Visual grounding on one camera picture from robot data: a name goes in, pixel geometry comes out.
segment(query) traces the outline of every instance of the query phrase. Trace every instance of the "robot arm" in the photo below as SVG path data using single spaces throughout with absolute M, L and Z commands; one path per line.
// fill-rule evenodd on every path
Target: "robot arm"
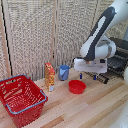
M 105 36 L 114 25 L 128 19 L 128 0 L 115 0 L 100 16 L 88 39 L 80 49 L 82 59 L 75 58 L 77 71 L 105 73 L 107 58 L 116 52 L 116 45 Z

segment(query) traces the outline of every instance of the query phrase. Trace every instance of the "wooden countertop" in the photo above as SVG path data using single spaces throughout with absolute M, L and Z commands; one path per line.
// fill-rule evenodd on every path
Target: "wooden countertop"
M 112 76 L 108 84 L 103 84 L 83 73 L 82 81 L 87 87 L 80 95 L 68 89 L 68 82 L 75 79 L 79 79 L 79 74 L 73 69 L 66 81 L 60 81 L 56 75 L 54 92 L 48 92 L 44 79 L 36 81 L 48 96 L 48 102 L 40 118 L 24 128 L 109 128 L 128 99 L 128 87 L 123 79 Z M 15 128 L 1 102 L 0 128 Z

